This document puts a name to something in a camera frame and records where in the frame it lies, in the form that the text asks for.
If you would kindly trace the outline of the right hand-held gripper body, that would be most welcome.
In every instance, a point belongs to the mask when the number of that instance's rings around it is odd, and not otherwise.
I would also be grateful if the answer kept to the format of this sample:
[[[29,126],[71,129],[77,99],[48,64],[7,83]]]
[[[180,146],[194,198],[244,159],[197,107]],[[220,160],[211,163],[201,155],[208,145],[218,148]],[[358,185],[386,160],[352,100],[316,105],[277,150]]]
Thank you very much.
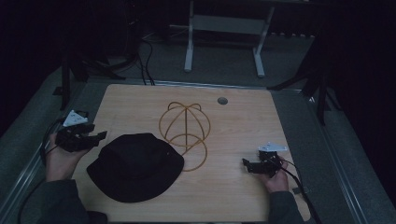
[[[273,177],[281,168],[281,159],[278,152],[287,151],[286,146],[268,142],[258,148],[258,162],[251,163],[251,172],[253,174],[265,174]]]

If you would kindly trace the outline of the black tripod stand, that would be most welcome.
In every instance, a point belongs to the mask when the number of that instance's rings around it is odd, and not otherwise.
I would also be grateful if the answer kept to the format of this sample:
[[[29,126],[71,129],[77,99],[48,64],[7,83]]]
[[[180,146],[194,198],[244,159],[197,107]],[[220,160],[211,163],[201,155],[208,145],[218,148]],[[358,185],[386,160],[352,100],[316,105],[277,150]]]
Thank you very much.
[[[62,96],[64,110],[71,97],[70,73],[76,81],[86,82],[92,67],[101,76],[123,79],[115,73],[126,67],[137,55],[139,41],[128,18],[83,16],[62,21],[53,31],[60,51],[62,86],[55,89]]]
[[[325,124],[324,111],[328,81],[333,70],[332,56],[336,52],[335,40],[336,30],[330,24],[324,25],[305,54],[296,74],[284,82],[268,87],[269,91],[280,91],[305,79],[303,96],[312,97],[318,91],[316,116],[321,125]]]

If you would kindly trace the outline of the gold wire hat stand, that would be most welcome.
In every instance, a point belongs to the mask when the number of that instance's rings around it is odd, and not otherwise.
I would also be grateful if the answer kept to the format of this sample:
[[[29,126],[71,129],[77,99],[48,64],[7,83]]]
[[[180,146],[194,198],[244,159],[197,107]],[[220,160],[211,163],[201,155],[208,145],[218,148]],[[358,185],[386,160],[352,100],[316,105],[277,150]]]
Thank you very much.
[[[205,164],[208,157],[205,141],[211,133],[211,121],[200,104],[169,103],[158,127],[162,139],[186,160],[184,172],[198,170]]]

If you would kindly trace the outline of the person's right hand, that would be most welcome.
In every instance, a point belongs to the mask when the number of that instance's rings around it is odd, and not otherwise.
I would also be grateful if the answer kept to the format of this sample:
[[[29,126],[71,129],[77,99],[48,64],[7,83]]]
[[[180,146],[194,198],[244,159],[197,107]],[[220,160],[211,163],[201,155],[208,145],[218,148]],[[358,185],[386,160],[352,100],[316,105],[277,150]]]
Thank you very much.
[[[259,179],[265,186],[269,193],[288,191],[289,180],[286,173],[288,165],[285,162],[281,162],[281,169],[279,169],[272,177],[267,175],[259,175]]]

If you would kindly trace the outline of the white metal frame stand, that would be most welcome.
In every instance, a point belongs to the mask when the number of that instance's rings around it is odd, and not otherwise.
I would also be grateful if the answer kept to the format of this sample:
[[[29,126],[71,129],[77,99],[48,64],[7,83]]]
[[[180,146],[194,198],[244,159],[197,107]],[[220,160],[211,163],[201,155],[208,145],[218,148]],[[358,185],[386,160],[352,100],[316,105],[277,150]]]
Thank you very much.
[[[184,71],[190,72],[192,70],[194,50],[193,32],[210,31],[243,35],[257,35],[260,39],[258,44],[252,49],[252,55],[256,66],[257,76],[264,77],[265,72],[262,63],[261,52],[274,12],[275,8],[269,7],[268,13],[264,19],[242,19],[234,17],[202,15],[196,14],[194,12],[194,0],[190,0],[188,45],[184,62]]]

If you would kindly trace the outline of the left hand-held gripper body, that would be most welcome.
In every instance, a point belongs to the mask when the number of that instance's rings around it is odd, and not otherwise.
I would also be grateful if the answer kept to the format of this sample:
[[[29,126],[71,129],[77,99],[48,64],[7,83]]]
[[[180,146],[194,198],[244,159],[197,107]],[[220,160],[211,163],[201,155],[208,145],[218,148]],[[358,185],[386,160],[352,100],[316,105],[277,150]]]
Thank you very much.
[[[80,127],[90,124],[86,113],[71,110],[63,121],[63,127],[57,132],[55,144],[68,152],[91,149],[89,144],[89,133],[82,133]]]

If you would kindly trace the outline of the black bucket hat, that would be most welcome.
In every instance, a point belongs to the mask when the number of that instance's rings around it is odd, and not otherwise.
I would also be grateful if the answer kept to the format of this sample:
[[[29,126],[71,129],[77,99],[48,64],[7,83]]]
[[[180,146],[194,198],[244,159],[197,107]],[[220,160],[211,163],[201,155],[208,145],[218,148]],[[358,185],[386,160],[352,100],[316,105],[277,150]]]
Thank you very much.
[[[105,145],[87,167],[92,182],[109,198],[140,203],[167,191],[184,158],[152,133],[124,134]]]

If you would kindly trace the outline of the person's left hand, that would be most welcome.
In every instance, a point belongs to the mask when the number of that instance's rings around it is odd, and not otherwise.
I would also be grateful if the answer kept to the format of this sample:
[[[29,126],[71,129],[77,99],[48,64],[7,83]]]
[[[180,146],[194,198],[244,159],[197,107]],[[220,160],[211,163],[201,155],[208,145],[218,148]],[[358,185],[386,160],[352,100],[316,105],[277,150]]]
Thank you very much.
[[[49,151],[46,153],[46,181],[70,179],[75,172],[78,162],[89,150],[68,152],[55,144],[57,134],[49,137]]]

